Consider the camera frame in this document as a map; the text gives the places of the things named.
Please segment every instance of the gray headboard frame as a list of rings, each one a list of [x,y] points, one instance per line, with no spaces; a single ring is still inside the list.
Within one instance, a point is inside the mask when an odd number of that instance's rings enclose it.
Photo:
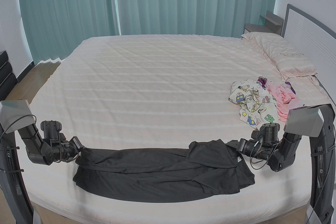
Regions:
[[[316,24],[317,26],[319,26],[321,29],[325,30],[328,34],[330,34],[334,39],[336,39],[336,33],[330,29],[327,25],[323,24],[322,22],[320,22],[319,20],[315,19],[313,16],[310,16],[308,13],[302,11],[299,8],[294,7],[291,4],[287,4],[287,10],[286,10],[286,16],[285,16],[285,21],[283,23],[283,30],[281,33],[282,37],[285,37],[285,32],[286,32],[286,27],[287,27],[287,20],[288,20],[288,14],[289,14],[289,10],[293,10],[296,13],[304,16],[305,18],[307,18],[308,20],[310,20],[311,22],[313,22],[314,24]],[[325,89],[325,87],[323,87],[323,85],[321,84],[321,82],[318,80],[320,86],[326,91],[326,93],[328,94],[329,98],[333,101],[333,103],[336,105],[335,101],[331,98],[331,96],[329,95],[328,91]]]

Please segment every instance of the pillowcase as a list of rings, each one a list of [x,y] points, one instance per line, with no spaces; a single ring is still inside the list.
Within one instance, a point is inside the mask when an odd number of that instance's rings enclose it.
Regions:
[[[251,32],[243,34],[242,37],[262,49],[263,54],[269,57],[280,71],[284,81],[296,76],[317,74],[309,59],[278,34]]]

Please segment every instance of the pile of clothes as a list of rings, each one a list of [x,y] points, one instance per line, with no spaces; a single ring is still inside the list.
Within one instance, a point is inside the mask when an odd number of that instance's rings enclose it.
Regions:
[[[290,109],[303,105],[289,82],[280,85],[263,77],[233,82],[229,100],[240,105],[240,120],[257,130],[264,123],[286,121]]]

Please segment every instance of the mattress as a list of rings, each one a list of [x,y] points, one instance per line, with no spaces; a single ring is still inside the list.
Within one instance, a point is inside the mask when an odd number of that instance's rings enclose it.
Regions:
[[[60,121],[67,139],[90,148],[188,148],[192,141],[249,139],[252,128],[229,102],[234,81],[281,82],[276,67],[245,39],[196,35],[93,37],[79,45],[31,103],[37,126]],[[289,79],[306,105],[329,103],[312,76]],[[233,195],[156,204],[87,193],[73,163],[31,163],[16,134],[31,201],[81,223],[258,223],[305,205],[310,197],[308,137],[294,164],[265,166],[255,185]]]

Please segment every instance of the brown floor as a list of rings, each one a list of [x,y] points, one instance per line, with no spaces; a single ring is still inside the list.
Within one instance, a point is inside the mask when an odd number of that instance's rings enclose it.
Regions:
[[[37,94],[39,89],[48,80],[50,75],[54,73],[59,66],[58,63],[40,63],[35,66],[24,79],[17,84],[6,100],[18,100],[26,99],[28,103],[32,102],[32,99]],[[48,209],[45,209],[39,205],[33,204],[36,208],[44,224],[80,224],[76,221],[65,218],[58,215]],[[271,224],[303,224],[305,221],[306,207],[294,209],[279,217],[270,219],[268,221],[261,222],[259,224],[271,223]],[[15,224],[15,220],[7,205],[2,191],[0,190],[0,218],[1,224]]]

